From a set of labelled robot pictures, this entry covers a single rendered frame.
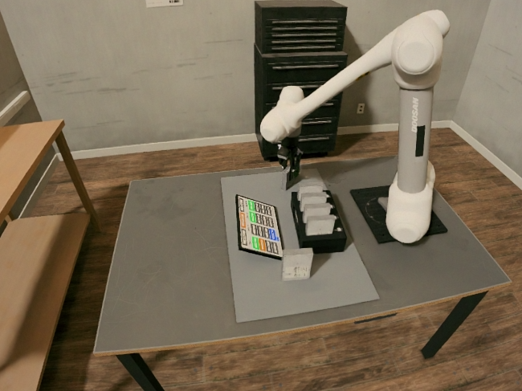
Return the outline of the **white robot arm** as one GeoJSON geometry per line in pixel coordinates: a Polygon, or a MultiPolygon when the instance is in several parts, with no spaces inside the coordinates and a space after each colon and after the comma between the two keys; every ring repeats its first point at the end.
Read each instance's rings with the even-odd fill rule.
{"type": "Polygon", "coordinates": [[[418,241],[430,225],[435,180],[434,166],[428,161],[433,86],[440,76],[443,39],[450,30],[440,10],[411,19],[307,98],[301,88],[285,87],[277,106],[260,125],[263,138],[269,142],[299,136],[300,120],[362,77],[393,65],[399,86],[398,171],[389,188],[389,199],[378,198],[378,202],[387,213],[390,234],[406,243],[418,241]]]}

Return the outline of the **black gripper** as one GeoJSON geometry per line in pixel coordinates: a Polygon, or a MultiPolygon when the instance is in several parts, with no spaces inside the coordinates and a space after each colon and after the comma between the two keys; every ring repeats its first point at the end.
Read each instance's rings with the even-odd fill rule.
{"type": "MultiPolygon", "coordinates": [[[[295,169],[298,168],[299,163],[300,163],[301,155],[304,153],[304,151],[300,151],[299,150],[298,144],[299,144],[299,136],[295,136],[295,137],[287,137],[286,136],[284,139],[282,139],[282,144],[278,144],[276,146],[277,151],[279,151],[281,146],[287,146],[287,147],[291,147],[292,146],[291,147],[291,152],[293,152],[293,154],[290,157],[289,181],[292,180],[293,172],[295,171],[295,169]],[[296,158],[296,163],[295,163],[295,153],[296,152],[297,152],[298,156],[296,158]]],[[[283,170],[285,170],[286,167],[288,166],[287,163],[288,163],[288,159],[285,160],[285,159],[279,157],[279,164],[282,165],[283,170]]]]}

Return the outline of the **grey flat mat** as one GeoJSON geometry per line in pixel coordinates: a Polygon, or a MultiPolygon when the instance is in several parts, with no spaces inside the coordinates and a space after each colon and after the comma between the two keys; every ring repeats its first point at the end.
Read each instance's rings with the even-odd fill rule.
{"type": "Polygon", "coordinates": [[[292,192],[322,182],[317,169],[300,169],[287,190],[282,172],[221,177],[230,273],[237,323],[314,312],[380,299],[347,231],[344,252],[315,254],[309,279],[281,279],[282,261],[239,250],[235,195],[275,206],[283,249],[299,249],[292,192]]]}

